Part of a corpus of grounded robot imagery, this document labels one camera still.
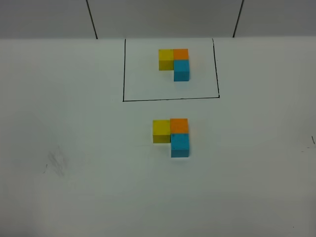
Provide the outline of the blue template block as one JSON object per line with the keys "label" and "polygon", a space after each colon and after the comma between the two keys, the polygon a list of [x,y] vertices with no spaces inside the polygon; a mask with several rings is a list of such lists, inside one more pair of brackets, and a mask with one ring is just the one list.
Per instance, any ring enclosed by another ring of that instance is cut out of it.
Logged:
{"label": "blue template block", "polygon": [[189,60],[174,60],[174,81],[190,80]]}

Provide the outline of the yellow template block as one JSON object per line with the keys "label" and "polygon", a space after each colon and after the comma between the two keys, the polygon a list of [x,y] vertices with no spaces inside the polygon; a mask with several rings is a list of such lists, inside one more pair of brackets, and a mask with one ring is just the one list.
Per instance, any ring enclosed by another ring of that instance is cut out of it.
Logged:
{"label": "yellow template block", "polygon": [[174,52],[173,49],[158,50],[158,69],[160,71],[174,70]]}

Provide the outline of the orange template block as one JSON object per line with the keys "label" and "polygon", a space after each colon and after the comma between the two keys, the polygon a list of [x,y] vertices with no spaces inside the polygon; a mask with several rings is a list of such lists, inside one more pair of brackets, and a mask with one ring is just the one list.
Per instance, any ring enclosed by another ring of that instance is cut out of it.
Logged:
{"label": "orange template block", "polygon": [[189,60],[189,51],[187,48],[173,49],[174,60]]}

